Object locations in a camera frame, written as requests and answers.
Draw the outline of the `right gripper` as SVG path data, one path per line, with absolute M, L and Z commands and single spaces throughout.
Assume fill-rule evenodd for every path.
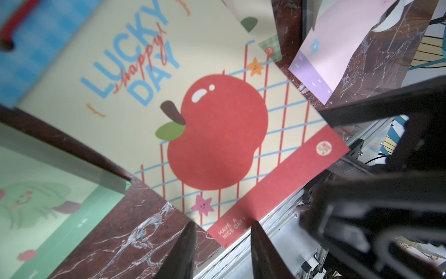
M 397 237 L 446 241 L 446 78 L 435 77 L 322 111 L 333 127 L 405 115 L 384 165 L 341 158 L 320 184 L 300 226 L 363 279 L 442 279 Z

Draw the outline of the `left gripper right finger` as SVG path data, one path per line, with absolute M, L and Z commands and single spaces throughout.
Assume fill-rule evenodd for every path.
M 255 279 L 294 279 L 258 221 L 251 225 L 252 269 Z

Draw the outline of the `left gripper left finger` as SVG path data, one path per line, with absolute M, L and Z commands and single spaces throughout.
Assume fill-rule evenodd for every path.
M 196 224 L 183 229 L 154 279 L 192 279 L 197 244 Z

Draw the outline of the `green red lucky memo pad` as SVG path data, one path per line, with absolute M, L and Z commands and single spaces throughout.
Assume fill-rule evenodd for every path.
M 46 279 L 131 183 L 1 126 L 1 277 Z

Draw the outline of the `red apple memo pad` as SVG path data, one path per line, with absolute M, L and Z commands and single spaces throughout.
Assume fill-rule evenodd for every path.
M 2 1 L 1 103 L 228 247 L 348 151 L 222 1 Z

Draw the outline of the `torn pink page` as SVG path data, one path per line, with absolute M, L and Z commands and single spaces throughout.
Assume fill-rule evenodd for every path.
M 363 39 L 394 1 L 336 1 L 310 29 L 289 71 L 324 105 Z

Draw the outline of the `torn lucky day cover page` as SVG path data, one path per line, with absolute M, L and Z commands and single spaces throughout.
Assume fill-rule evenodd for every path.
M 270 0 L 223 0 L 234 17 L 252 35 L 270 60 L 282 59 L 278 32 Z

